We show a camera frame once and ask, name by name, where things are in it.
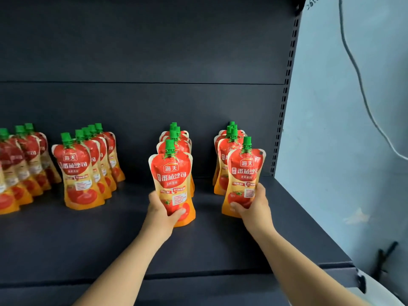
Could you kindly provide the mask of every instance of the tomato sauce pouch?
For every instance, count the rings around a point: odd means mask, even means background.
[[[230,124],[229,124],[229,125],[232,127],[231,130],[232,130],[233,128],[238,129],[238,125],[237,125],[234,121],[230,121]],[[223,135],[223,134],[227,134],[227,130],[221,130],[221,131],[218,133],[218,135]],[[241,137],[246,136],[245,131],[244,131],[244,130],[238,130],[238,136],[241,136]]]
[[[83,144],[88,147],[89,154],[91,155],[91,166],[92,166],[92,174],[98,188],[103,196],[103,198],[110,199],[112,197],[112,191],[108,186],[106,179],[102,173],[101,162],[100,162],[100,146],[99,142],[95,141],[92,138],[92,134],[89,131],[89,128],[83,128],[81,132],[78,132],[78,135],[83,135],[81,139]]]
[[[33,202],[33,196],[28,192],[23,183],[18,179],[16,170],[10,155],[3,148],[5,143],[0,143],[0,162],[3,167],[3,174],[6,186],[13,191],[14,198],[18,205],[30,204]]]
[[[9,214],[19,210],[20,207],[14,198],[13,190],[6,185],[3,169],[0,163],[0,215]]]
[[[214,186],[214,193],[225,195],[228,188],[228,154],[231,150],[242,148],[243,138],[238,136],[238,130],[233,129],[230,138],[223,138],[218,143],[218,162],[220,164],[220,172],[218,173],[217,181]]]
[[[103,136],[106,139],[106,143],[108,145],[108,159],[110,164],[110,170],[112,172],[112,176],[115,179],[116,183],[125,180],[125,174],[121,170],[119,166],[118,154],[116,152],[116,137],[115,134],[112,132],[104,132],[101,123],[95,123],[95,129],[98,133],[98,136]]]
[[[112,176],[111,168],[109,165],[108,144],[106,143],[106,139],[104,136],[97,136],[95,127],[93,128],[88,127],[88,130],[91,133],[92,140],[97,141],[99,143],[101,171],[103,176],[105,177],[106,184],[110,188],[110,191],[113,192],[117,189],[117,186],[115,179]]]
[[[215,184],[217,183],[217,179],[218,179],[218,174],[220,173],[220,162],[218,161],[218,143],[220,142],[221,139],[223,138],[230,138],[231,137],[231,126],[227,126],[227,133],[226,134],[222,134],[222,135],[217,135],[214,138],[214,147],[215,147],[215,153],[217,154],[217,161],[215,164],[215,172],[214,172],[214,176],[213,176],[213,180],[212,180],[212,185],[215,186]]]
[[[177,123],[176,123],[176,122],[172,122],[172,123],[170,124],[170,130],[176,130],[176,129],[177,129]],[[161,135],[160,135],[160,137],[159,137],[159,141],[160,141],[160,142],[161,142],[161,141],[164,141],[164,139],[163,139],[164,136],[170,136],[170,130],[169,130],[169,131],[163,131],[163,132],[161,133]],[[180,134],[183,135],[183,138],[185,137],[185,138],[188,139],[188,138],[190,137],[187,131],[180,131]]]
[[[252,149],[251,137],[244,137],[241,150],[232,150],[228,154],[228,189],[222,204],[222,213],[241,218],[230,204],[236,202],[249,208],[255,198],[266,153],[263,149]]]
[[[26,133],[24,126],[16,126],[15,138],[24,152],[30,174],[36,179],[43,191],[50,190],[51,185],[41,164],[40,139]]]
[[[10,156],[14,170],[17,174],[18,180],[24,185],[32,196],[43,194],[43,190],[30,174],[27,161],[20,145],[15,138],[8,138],[9,132],[6,128],[0,128],[0,148],[6,151]]]
[[[32,123],[25,123],[24,127],[26,132],[30,135],[34,135],[40,139],[40,158],[41,165],[47,175],[47,179],[51,184],[59,184],[62,182],[61,176],[59,175],[54,163],[51,160],[51,156],[48,152],[48,140],[47,136],[41,132],[35,132]]]
[[[172,139],[174,141],[174,147],[176,148],[176,153],[190,153],[191,145],[188,141],[183,141],[177,135],[176,130],[170,130],[170,136],[164,136],[163,141],[159,142],[156,146],[157,153],[166,153],[166,140]],[[190,191],[191,197],[194,197],[194,191],[196,187],[194,185],[193,177],[191,176],[190,181]]]
[[[65,205],[77,211],[105,204],[93,179],[89,149],[61,133],[62,145],[53,145],[52,153],[62,170]]]
[[[156,192],[167,210],[167,215],[180,208],[186,209],[175,228],[185,226],[196,218],[191,200],[190,179],[193,157],[189,153],[176,153],[174,141],[166,140],[166,152],[149,158],[150,171]]]

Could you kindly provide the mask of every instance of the left hand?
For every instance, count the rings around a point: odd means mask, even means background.
[[[157,241],[159,246],[161,246],[169,239],[174,225],[186,210],[181,208],[176,210],[171,216],[167,216],[166,208],[160,201],[156,191],[149,194],[149,201],[147,215],[139,234],[149,235],[152,240]]]

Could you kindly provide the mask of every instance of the cable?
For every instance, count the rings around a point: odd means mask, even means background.
[[[398,151],[395,150],[395,148],[394,148],[393,144],[391,143],[390,139],[388,138],[387,134],[385,134],[385,132],[380,128],[380,126],[379,126],[379,125],[377,124],[377,122],[375,121],[373,115],[371,114],[370,107],[368,106],[367,98],[366,98],[366,95],[365,95],[365,92],[364,92],[363,81],[362,81],[362,79],[361,79],[360,69],[359,69],[358,66],[357,66],[357,63],[356,63],[356,61],[355,61],[355,59],[354,59],[354,57],[353,57],[353,54],[351,53],[351,51],[350,51],[350,49],[349,49],[349,46],[348,46],[347,41],[346,41],[346,37],[345,37],[345,35],[344,35],[344,25],[343,25],[343,0],[339,0],[339,14],[340,14],[341,40],[343,41],[343,46],[344,46],[344,48],[345,48],[345,50],[346,50],[346,52],[347,52],[347,54],[348,54],[348,56],[349,56],[349,58],[350,58],[350,61],[351,61],[351,63],[353,64],[354,69],[355,69],[355,71],[356,71],[356,73],[357,73],[358,82],[359,82],[359,84],[360,84],[361,95],[363,96],[364,105],[365,105],[365,107],[366,107],[367,113],[368,113],[368,115],[369,115],[371,121],[373,122],[374,126],[375,126],[376,129],[378,130],[378,132],[380,132],[381,135],[385,138],[385,140],[387,141],[388,145],[389,145],[389,146],[391,147],[391,149],[395,152],[395,154],[396,154],[398,157],[400,157],[400,158],[402,158],[402,159],[404,159],[404,160],[408,160],[407,157],[401,155]]]

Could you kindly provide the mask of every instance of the light blue wall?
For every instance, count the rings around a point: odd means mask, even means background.
[[[372,113],[406,156],[407,9],[408,0],[344,0],[346,38]],[[408,161],[365,111],[341,42],[338,0],[303,11],[276,178],[364,271],[378,248],[402,242],[388,268],[408,290]],[[347,224],[358,208],[368,222]]]

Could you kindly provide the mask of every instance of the right hand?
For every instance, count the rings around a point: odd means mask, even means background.
[[[231,207],[241,215],[245,227],[255,240],[265,234],[275,232],[265,187],[261,183],[258,183],[255,199],[248,209],[236,202],[232,202]]]

